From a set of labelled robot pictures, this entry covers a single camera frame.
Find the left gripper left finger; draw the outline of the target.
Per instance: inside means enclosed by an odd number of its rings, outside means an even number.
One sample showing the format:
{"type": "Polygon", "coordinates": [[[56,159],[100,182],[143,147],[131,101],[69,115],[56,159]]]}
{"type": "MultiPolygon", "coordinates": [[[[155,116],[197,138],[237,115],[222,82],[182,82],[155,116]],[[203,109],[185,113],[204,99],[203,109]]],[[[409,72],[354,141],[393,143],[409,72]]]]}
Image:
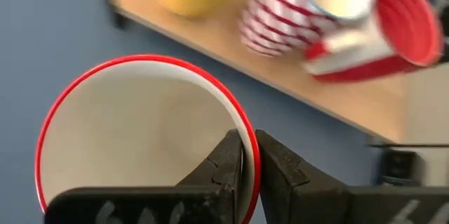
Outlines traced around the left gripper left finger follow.
{"type": "Polygon", "coordinates": [[[59,194],[45,224],[235,223],[243,143],[236,129],[177,185],[81,187],[59,194]]]}

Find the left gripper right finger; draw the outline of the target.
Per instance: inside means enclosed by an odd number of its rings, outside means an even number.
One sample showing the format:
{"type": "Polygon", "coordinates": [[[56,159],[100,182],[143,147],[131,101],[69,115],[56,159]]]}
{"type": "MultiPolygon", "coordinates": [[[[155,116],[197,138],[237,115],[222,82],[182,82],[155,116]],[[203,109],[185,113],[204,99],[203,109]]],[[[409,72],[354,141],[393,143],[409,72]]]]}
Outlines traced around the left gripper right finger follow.
{"type": "Polygon", "coordinates": [[[256,130],[268,223],[447,224],[448,188],[348,186],[256,130]]]}

